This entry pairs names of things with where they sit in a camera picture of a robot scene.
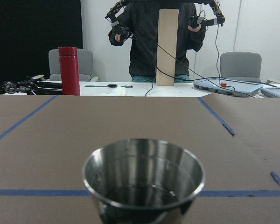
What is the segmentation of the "black tripod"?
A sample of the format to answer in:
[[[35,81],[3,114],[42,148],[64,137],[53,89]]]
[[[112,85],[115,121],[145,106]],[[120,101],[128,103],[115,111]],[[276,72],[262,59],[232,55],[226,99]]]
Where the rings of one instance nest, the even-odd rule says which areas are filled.
[[[61,83],[50,82],[43,78],[27,77],[23,81],[4,81],[0,91],[7,94],[24,93],[27,95],[63,95]]]

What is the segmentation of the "steel jigger measuring cup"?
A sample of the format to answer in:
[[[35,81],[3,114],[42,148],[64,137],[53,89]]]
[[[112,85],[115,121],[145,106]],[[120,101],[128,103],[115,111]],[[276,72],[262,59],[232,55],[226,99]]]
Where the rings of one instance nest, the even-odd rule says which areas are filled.
[[[104,224],[181,224],[205,184],[194,154],[152,139],[120,140],[95,150],[82,177]]]

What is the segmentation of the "red thermos bottle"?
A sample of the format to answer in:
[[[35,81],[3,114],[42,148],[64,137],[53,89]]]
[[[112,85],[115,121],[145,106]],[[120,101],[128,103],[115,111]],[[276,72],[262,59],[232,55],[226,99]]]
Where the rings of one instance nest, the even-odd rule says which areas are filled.
[[[76,47],[58,47],[63,95],[80,96]]]

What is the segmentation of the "grey chair left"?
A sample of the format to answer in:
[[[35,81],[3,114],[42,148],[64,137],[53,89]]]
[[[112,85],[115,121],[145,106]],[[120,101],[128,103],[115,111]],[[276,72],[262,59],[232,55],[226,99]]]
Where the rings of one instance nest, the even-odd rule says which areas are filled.
[[[58,49],[52,49],[49,56],[49,81],[61,81]],[[92,76],[93,52],[89,49],[77,49],[77,61],[79,69],[79,81],[98,81],[98,77]]]

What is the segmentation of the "upright wooden plank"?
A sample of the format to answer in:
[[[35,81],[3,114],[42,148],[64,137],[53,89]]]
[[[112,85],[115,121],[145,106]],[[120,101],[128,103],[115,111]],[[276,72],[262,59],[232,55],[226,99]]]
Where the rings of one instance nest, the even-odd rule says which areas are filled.
[[[178,9],[159,10],[156,63],[158,86],[174,85],[178,17]]]

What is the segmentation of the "grey chair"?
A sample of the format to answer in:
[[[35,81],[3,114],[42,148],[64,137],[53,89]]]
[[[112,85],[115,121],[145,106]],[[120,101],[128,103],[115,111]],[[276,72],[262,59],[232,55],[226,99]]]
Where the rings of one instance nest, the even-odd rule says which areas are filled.
[[[261,83],[262,57],[258,53],[233,51],[220,56],[221,77],[244,82]]]
[[[49,81],[61,81],[58,49],[52,49],[49,56]],[[77,49],[77,61],[79,69],[79,81],[98,81],[98,77],[92,76],[93,52],[89,49]]]

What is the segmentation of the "blue teach pendant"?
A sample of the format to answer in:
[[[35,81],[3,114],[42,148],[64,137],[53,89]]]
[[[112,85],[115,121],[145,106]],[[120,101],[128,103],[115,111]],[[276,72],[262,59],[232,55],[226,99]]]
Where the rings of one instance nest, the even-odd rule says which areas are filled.
[[[200,81],[195,81],[193,86],[199,90],[233,95],[235,97],[250,97],[263,88],[262,84],[230,80],[220,77],[205,78]]]
[[[268,98],[280,98],[280,87],[262,88],[260,92]]]

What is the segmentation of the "person in black jacket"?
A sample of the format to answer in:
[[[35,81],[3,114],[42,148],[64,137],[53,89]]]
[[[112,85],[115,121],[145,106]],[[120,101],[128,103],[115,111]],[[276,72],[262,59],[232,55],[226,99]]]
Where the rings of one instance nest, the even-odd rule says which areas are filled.
[[[157,1],[117,2],[107,13],[112,23],[109,41],[113,46],[122,46],[132,39],[129,73],[133,82],[153,82],[156,76],[158,21],[161,3]],[[198,52],[203,45],[206,26],[195,24],[196,6],[193,3],[179,4],[177,46],[175,56],[175,82],[190,83],[187,50]]]

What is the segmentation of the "grey chair right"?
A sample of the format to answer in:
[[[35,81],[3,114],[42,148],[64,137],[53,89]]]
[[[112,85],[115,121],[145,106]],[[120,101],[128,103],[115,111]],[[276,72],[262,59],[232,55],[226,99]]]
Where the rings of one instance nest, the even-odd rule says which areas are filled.
[[[221,77],[244,82],[261,83],[262,57],[258,53],[233,51],[220,56]]]

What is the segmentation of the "crumpled white tissue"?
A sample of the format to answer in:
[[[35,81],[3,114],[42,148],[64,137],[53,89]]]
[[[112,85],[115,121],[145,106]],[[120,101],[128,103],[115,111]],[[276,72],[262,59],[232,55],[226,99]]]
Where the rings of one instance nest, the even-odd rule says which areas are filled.
[[[113,88],[110,93],[101,93],[101,96],[126,96],[126,89],[124,87]]]

